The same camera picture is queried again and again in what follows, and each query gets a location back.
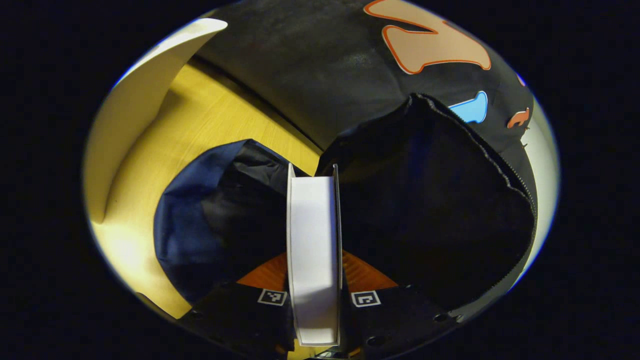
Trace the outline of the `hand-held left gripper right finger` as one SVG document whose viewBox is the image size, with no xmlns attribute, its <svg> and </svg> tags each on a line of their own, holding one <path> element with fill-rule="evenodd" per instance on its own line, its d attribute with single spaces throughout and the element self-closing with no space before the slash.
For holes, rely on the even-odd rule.
<svg viewBox="0 0 640 360">
<path fill-rule="evenodd" d="M 422 287 L 398 284 L 356 255 L 342 252 L 341 351 L 346 358 L 395 358 L 457 330 L 457 317 Z"/>
</svg>

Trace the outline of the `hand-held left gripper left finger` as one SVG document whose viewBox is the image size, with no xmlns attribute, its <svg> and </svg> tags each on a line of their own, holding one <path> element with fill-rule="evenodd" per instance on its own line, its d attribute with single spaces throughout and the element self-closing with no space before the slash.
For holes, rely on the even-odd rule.
<svg viewBox="0 0 640 360">
<path fill-rule="evenodd" d="M 218 284 L 180 318 L 199 337 L 245 358 L 286 358 L 295 330 L 281 253 L 242 278 Z"/>
</svg>

